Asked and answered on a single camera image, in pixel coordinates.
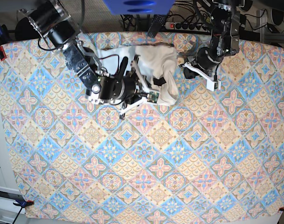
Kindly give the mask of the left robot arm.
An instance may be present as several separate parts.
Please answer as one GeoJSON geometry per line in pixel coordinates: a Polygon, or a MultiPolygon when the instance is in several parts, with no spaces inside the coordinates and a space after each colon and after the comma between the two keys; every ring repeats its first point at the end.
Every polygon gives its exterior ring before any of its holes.
{"type": "Polygon", "coordinates": [[[211,30],[208,47],[200,48],[195,56],[189,56],[180,64],[186,79],[201,76],[210,91],[221,88],[217,70],[223,59],[239,52],[240,12],[236,10],[239,0],[213,0],[208,5],[200,0],[193,1],[193,8],[201,22],[211,30]]]}

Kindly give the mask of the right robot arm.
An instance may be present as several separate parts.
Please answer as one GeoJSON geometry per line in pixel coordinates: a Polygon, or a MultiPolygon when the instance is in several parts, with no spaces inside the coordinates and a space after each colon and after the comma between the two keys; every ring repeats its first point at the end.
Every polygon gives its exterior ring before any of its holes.
{"type": "Polygon", "coordinates": [[[84,84],[85,98],[94,105],[119,106],[119,117],[141,104],[157,105],[159,90],[152,87],[142,75],[138,62],[139,54],[131,61],[127,56],[118,59],[117,70],[111,74],[103,66],[103,57],[96,51],[84,47],[78,39],[81,25],[74,22],[59,0],[38,0],[19,9],[25,15],[40,39],[44,40],[46,51],[62,52],[66,66],[76,73],[84,84]]]}

